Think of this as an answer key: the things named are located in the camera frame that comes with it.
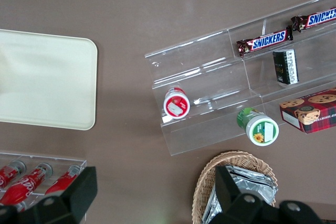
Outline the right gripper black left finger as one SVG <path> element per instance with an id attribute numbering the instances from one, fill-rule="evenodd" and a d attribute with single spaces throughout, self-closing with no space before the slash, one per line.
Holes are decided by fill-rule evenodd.
<path id="1" fill-rule="evenodd" d="M 48 195 L 17 216 L 17 223 L 80 223 L 98 193 L 97 172 L 86 167 L 59 196 Z"/>

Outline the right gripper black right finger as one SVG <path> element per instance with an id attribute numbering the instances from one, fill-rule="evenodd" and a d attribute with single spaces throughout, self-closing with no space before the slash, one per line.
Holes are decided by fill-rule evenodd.
<path id="1" fill-rule="evenodd" d="M 269 176 L 237 166 L 215 168 L 215 185 L 208 201 L 208 223 L 277 223 L 271 205 L 277 186 Z"/>

